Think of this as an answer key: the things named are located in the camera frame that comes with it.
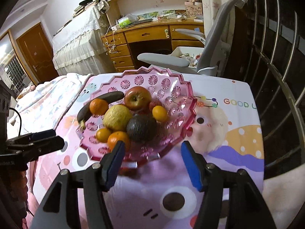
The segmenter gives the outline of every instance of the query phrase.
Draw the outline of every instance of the gray armrest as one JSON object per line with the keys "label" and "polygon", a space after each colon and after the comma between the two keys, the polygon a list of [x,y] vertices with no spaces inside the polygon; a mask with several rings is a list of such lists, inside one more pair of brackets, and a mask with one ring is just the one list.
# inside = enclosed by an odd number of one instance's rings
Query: gray armrest
{"label": "gray armrest", "polygon": [[156,53],[141,53],[138,56],[138,60],[145,63],[161,66],[164,68],[169,68],[167,65],[177,66],[177,67],[188,67],[189,61],[181,58],[177,58],[170,55],[162,55]]}
{"label": "gray armrest", "polygon": [[195,30],[181,29],[181,28],[178,28],[175,31],[185,34],[187,36],[193,37],[193,38],[201,41],[202,44],[205,44],[204,33],[201,33],[201,32],[195,31]]}

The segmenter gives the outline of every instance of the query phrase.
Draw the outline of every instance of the pink glass bowl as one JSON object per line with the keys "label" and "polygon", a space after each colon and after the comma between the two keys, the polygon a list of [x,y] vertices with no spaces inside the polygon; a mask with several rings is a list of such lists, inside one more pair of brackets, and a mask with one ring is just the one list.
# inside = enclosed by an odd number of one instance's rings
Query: pink glass bowl
{"label": "pink glass bowl", "polygon": [[[193,96],[191,83],[184,81],[181,74],[172,73],[169,69],[141,67],[138,70],[126,70],[121,76],[114,76],[108,83],[91,94],[90,99],[111,91],[127,90],[134,86],[148,89],[152,99],[158,99],[168,111],[169,120],[158,124],[158,134],[144,144],[132,142],[131,150],[126,152],[122,168],[138,168],[151,160],[160,159],[167,154],[174,145],[181,142],[196,116],[194,111],[197,99]],[[100,161],[109,152],[107,143],[100,143],[95,138],[98,129],[103,128],[103,116],[93,115],[86,122],[86,129],[76,130],[80,137],[80,146],[87,150],[92,160]]]}

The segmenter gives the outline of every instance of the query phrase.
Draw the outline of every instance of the office chair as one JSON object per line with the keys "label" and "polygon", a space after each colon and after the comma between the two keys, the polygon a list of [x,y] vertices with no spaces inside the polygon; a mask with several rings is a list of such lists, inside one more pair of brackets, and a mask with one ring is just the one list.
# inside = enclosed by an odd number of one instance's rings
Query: office chair
{"label": "office chair", "polygon": [[204,34],[201,32],[176,29],[177,32],[191,36],[204,44],[204,49],[196,68],[189,67],[189,62],[186,59],[156,53],[141,53],[138,55],[138,60],[161,68],[169,68],[180,73],[220,76],[231,47],[229,44],[221,41],[223,28],[231,9],[235,5],[241,8],[246,2],[247,0],[228,0],[222,4],[206,39],[204,39]]}

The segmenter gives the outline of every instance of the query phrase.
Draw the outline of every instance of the avocado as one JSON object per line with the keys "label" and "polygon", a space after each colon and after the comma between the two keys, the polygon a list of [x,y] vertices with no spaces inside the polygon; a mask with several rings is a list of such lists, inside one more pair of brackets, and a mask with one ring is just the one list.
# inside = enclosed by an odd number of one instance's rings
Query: avocado
{"label": "avocado", "polygon": [[[113,92],[109,92],[106,94],[102,94],[96,98],[103,99],[108,104],[110,104],[110,103],[123,99],[124,93],[121,91],[113,91]],[[82,127],[82,128],[85,128],[85,122],[87,120],[89,120],[90,117],[92,116],[92,114],[89,110],[90,102],[91,101],[89,101],[87,104],[85,104],[77,114],[77,121],[78,121],[80,127]]]}
{"label": "avocado", "polygon": [[132,117],[126,132],[134,142],[150,141],[157,135],[157,121],[151,115],[138,114]]}

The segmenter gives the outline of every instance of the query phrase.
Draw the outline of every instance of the gray chair backrest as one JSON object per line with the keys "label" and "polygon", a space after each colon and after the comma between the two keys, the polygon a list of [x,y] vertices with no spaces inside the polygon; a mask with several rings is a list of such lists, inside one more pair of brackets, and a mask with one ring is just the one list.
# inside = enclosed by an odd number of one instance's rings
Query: gray chair backrest
{"label": "gray chair backrest", "polygon": [[227,21],[227,17],[231,9],[238,1],[240,0],[228,0],[226,3],[222,4],[221,7],[219,8],[216,19],[211,27],[211,30],[206,36],[204,50],[197,64],[197,69],[196,69],[197,71],[199,71],[202,68],[210,67],[210,62],[214,50],[221,38],[222,31]]}

